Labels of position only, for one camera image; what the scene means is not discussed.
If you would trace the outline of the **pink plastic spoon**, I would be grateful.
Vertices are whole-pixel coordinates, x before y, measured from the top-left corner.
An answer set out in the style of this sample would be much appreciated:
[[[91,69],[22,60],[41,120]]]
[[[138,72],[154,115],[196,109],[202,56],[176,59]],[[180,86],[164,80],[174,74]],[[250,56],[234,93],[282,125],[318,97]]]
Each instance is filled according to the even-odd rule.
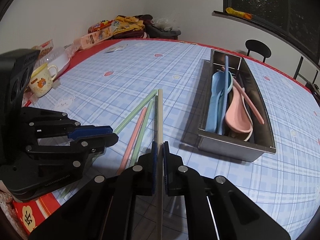
[[[248,133],[253,128],[253,124],[244,106],[243,96],[235,87],[232,88],[232,93],[233,97],[225,114],[225,122],[237,133]]]

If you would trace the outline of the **pink chopstick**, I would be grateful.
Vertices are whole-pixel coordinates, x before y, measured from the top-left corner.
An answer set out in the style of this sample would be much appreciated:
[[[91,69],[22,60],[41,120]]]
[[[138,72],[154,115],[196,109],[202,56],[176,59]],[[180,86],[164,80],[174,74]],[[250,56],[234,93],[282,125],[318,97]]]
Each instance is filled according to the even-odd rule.
[[[258,111],[257,107],[253,104],[252,100],[248,97],[248,95],[246,94],[246,92],[243,90],[243,88],[238,84],[238,82],[236,81],[235,78],[232,77],[233,80],[233,85],[232,87],[235,87],[243,96],[244,101],[247,102],[247,104],[249,105],[250,109],[252,110],[253,114],[255,115],[255,117],[257,118],[257,120],[259,121],[260,124],[264,124],[265,120],[262,117],[262,115],[260,114],[260,112]]]
[[[135,126],[135,129],[133,130],[133,133],[131,135],[131,138],[129,140],[129,143],[127,145],[127,148],[125,150],[125,153],[124,153],[124,156],[123,156],[123,159],[121,161],[121,164],[120,164],[120,167],[119,169],[117,170],[117,175],[120,175],[121,172],[123,172],[127,166],[127,162],[128,162],[128,159],[130,157],[130,154],[131,154],[131,151],[132,151],[132,148],[133,148],[133,145],[135,143],[135,140],[138,136],[138,132],[139,132],[139,129],[142,125],[142,122],[144,120],[144,117],[145,117],[145,114],[146,114],[146,111],[147,111],[147,107],[144,107],[140,113],[140,116],[138,118],[138,121],[136,123],[136,126]]]

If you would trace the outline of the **plaid blue tablecloth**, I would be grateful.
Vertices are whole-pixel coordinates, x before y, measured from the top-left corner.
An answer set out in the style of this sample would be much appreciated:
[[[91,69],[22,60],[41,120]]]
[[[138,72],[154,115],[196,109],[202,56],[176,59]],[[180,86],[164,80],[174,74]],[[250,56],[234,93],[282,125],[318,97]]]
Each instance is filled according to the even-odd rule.
[[[121,51],[104,53],[128,44]],[[270,117],[276,153],[252,163],[203,152],[197,128],[210,49],[197,44],[125,40],[75,56],[80,63],[36,107],[65,112],[83,125],[116,128],[153,89],[163,89],[163,138],[201,175],[225,176],[297,239],[319,207],[319,106],[305,88],[248,60]]]

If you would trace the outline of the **green plastic spoon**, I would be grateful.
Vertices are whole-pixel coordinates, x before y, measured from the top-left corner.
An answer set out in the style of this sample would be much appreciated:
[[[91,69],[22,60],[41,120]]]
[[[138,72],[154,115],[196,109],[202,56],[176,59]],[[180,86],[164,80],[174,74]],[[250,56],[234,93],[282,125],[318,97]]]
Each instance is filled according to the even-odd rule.
[[[219,100],[218,100],[218,108],[217,108],[217,134],[221,134],[221,125],[222,125],[222,113],[223,113],[223,106],[224,106],[224,95],[225,90],[221,91]]]

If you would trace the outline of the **snack cup red lid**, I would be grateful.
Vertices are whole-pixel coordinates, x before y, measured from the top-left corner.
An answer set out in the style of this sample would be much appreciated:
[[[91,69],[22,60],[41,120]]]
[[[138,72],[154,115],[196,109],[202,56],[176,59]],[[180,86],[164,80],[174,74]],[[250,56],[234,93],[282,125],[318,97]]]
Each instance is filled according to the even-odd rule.
[[[54,48],[54,44],[53,44],[53,40],[49,40],[47,42],[44,42],[43,44],[39,45],[39,46],[33,46],[32,49],[35,50],[39,50],[39,56],[38,56],[38,60],[40,60],[41,58],[43,58],[44,56],[46,56],[49,52],[52,51],[52,49]]]

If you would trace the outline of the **blue plastic spoon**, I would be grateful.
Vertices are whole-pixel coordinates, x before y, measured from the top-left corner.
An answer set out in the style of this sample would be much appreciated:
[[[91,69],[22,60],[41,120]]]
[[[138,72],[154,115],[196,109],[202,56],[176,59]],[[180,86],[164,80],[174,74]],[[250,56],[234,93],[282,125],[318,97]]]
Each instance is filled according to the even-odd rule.
[[[233,80],[230,72],[228,79],[228,93],[232,89]],[[218,108],[218,100],[221,94],[221,91],[224,88],[225,84],[225,73],[222,71],[218,71],[212,75],[212,85],[211,85],[211,96],[209,100],[207,121],[205,131],[212,132],[217,134],[217,108]]]

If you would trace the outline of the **yellow snack bag on sill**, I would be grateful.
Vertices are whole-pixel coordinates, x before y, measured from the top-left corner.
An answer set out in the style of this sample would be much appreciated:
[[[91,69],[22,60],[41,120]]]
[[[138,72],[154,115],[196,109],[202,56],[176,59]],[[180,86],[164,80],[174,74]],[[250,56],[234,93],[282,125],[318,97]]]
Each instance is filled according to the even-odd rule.
[[[239,18],[244,18],[246,20],[251,20],[253,18],[252,14],[249,14],[247,12],[242,12],[242,11],[238,11],[238,10],[234,10],[231,7],[227,7],[225,9],[225,11],[227,12],[227,14],[235,16],[235,17],[239,17]]]

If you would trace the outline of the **black round stool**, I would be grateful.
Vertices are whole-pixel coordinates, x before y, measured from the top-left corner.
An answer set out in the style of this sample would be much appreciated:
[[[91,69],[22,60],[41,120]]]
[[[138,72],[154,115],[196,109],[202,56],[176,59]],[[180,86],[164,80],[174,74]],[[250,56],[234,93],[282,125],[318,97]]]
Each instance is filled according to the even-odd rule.
[[[247,56],[249,56],[252,51],[258,53],[263,57],[263,63],[272,55],[270,48],[261,41],[249,39],[245,42],[245,46],[247,48]]]

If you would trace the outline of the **beige plastic spoon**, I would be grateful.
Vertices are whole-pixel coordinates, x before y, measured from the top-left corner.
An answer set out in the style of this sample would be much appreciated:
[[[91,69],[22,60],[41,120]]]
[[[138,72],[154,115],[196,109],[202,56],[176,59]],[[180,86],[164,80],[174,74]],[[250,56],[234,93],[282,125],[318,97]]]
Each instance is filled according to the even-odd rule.
[[[248,133],[237,133],[233,130],[230,131],[229,136],[231,138],[239,139],[242,141],[248,141],[253,133],[253,129],[251,129]]]

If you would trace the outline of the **white paper tag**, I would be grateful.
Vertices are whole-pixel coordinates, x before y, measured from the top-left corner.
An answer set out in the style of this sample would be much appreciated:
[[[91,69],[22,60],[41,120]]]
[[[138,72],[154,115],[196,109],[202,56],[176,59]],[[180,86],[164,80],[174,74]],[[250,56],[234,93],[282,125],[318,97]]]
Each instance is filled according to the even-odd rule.
[[[112,47],[107,48],[104,51],[104,53],[112,53],[112,52],[116,52],[116,51],[121,51],[121,50],[124,50],[127,46],[128,46],[128,44],[112,46]]]

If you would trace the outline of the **yellow cartoon mug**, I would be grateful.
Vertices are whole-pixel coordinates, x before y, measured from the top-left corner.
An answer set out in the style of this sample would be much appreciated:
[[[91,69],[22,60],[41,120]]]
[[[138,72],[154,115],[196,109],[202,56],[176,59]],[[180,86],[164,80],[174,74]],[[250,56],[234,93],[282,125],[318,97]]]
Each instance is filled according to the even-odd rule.
[[[47,63],[42,64],[33,71],[29,88],[37,98],[44,96],[52,89],[58,71],[56,65],[48,66]]]

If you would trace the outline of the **stainless steel utensil tray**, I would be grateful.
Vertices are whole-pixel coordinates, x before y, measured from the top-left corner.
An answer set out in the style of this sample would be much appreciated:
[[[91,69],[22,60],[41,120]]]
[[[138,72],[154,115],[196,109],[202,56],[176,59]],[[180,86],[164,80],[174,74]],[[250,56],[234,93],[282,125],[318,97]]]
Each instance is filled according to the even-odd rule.
[[[276,153],[266,105],[245,59],[211,50],[199,122],[202,151],[253,162]]]

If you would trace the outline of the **green chopstick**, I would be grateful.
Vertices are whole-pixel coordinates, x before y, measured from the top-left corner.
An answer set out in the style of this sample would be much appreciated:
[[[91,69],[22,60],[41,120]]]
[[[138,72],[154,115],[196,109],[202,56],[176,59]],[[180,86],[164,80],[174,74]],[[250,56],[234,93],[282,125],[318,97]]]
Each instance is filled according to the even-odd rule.
[[[152,107],[153,107],[153,102],[154,102],[154,100],[152,99],[149,102],[148,107],[146,109],[146,114],[144,116],[141,128],[140,128],[139,133],[138,133],[137,141],[136,141],[136,144],[135,144],[135,148],[133,149],[133,154],[132,154],[129,166],[133,166],[137,162],[139,151],[140,151],[140,147],[141,147],[142,140],[143,140],[144,133],[145,133],[145,129],[146,129],[146,125],[148,124],[149,115],[150,115]]]
[[[135,129],[140,113],[144,107],[148,107],[148,104],[152,99],[154,100],[153,107],[149,115],[148,124],[146,125],[138,156],[143,154],[143,150],[147,149],[147,147],[151,144],[151,140],[155,139],[156,137],[158,89],[153,89],[146,96],[146,98],[144,98],[116,127],[114,132],[119,137],[118,144],[113,146],[110,150],[106,149],[103,153],[94,154],[93,158],[88,163],[88,167],[85,168],[84,178],[79,182],[72,183],[71,185],[65,187],[57,197],[57,200],[61,202],[69,200],[71,196],[73,196],[80,188],[82,188],[90,179],[94,178],[95,176],[104,175],[108,178],[117,175],[117,170],[120,167],[125,150],[133,130]],[[137,138],[133,145],[126,168],[129,167],[136,141]]]

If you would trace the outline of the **clear plastic jar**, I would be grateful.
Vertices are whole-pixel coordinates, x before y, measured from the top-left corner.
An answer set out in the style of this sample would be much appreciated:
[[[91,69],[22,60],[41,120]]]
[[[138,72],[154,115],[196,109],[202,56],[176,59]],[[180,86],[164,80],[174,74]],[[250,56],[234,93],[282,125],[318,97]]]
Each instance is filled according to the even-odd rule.
[[[47,55],[39,59],[35,64],[35,68],[38,68],[45,63],[48,63],[48,67],[55,65],[58,68],[57,77],[59,77],[67,69],[69,62],[70,59],[65,48],[57,47],[53,48]]]

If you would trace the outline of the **dark window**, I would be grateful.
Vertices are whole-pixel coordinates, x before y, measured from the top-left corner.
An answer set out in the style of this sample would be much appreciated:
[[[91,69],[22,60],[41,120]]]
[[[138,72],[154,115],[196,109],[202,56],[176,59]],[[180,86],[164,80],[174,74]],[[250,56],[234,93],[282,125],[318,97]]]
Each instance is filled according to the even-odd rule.
[[[223,0],[251,22],[277,35],[319,64],[319,0]]]

